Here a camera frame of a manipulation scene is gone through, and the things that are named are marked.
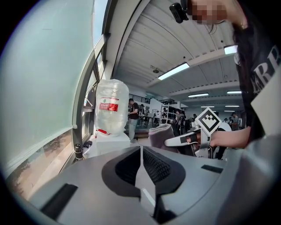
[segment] ceiling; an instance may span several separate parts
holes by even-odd
[[[231,25],[216,25],[210,33],[194,21],[175,22],[169,6],[175,0],[151,0],[138,17],[122,51],[114,78],[162,96],[181,100],[185,105],[243,104],[241,96],[227,95],[239,90],[233,55],[223,47],[233,45]],[[158,76],[187,62],[190,68],[163,81]],[[153,73],[153,68],[160,73]],[[190,99],[188,95],[208,93]]]

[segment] light blue jeans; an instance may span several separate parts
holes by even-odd
[[[133,120],[133,119],[129,120],[129,139],[130,139],[130,141],[132,141],[133,138],[135,137],[137,121],[138,120]]]

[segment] sky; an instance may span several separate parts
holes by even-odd
[[[104,22],[104,12],[108,0],[94,0],[94,45],[101,37],[102,24]]]

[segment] ceiling light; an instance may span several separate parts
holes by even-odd
[[[228,91],[228,94],[241,94],[242,91]]]
[[[194,98],[194,97],[208,96],[208,95],[209,95],[208,93],[204,93],[204,94],[192,94],[192,95],[189,95],[188,97],[189,97],[189,98]]]
[[[225,54],[234,54],[236,52],[237,52],[237,45],[224,47],[224,53]]]
[[[179,72],[181,72],[181,71],[183,71],[183,70],[185,70],[187,68],[189,68],[189,65],[185,62],[184,64],[181,64],[181,65],[171,69],[170,71],[162,74],[160,77],[158,77],[158,79],[159,80],[164,80],[167,77],[172,76],[172,75],[174,75],[176,73],[179,73]]]

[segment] red and white label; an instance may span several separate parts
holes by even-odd
[[[118,101],[119,101],[119,99],[116,99],[116,98],[103,97],[103,98],[101,98],[101,103],[100,103],[99,109],[117,112],[118,111],[118,104],[117,104]]]

